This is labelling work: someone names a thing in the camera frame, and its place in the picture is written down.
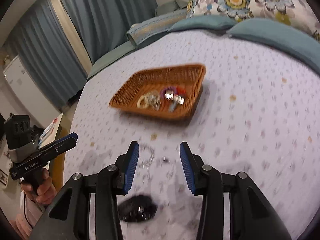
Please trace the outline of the person's left hand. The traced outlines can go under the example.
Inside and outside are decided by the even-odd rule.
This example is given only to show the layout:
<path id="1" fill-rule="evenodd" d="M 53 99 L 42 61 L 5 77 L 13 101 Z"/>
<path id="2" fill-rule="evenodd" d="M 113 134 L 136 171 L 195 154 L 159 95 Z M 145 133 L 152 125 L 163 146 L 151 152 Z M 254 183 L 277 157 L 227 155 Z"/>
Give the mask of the person's left hand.
<path id="1" fill-rule="evenodd" d="M 25 180 L 21 182 L 21 188 L 25 192 L 27 198 L 37 204 L 46 206 L 49 205 L 57 195 L 55 186 L 53 185 L 52 178 L 46 168 L 42 169 L 43 182 L 37 188 L 35 193 L 32 185 Z"/>

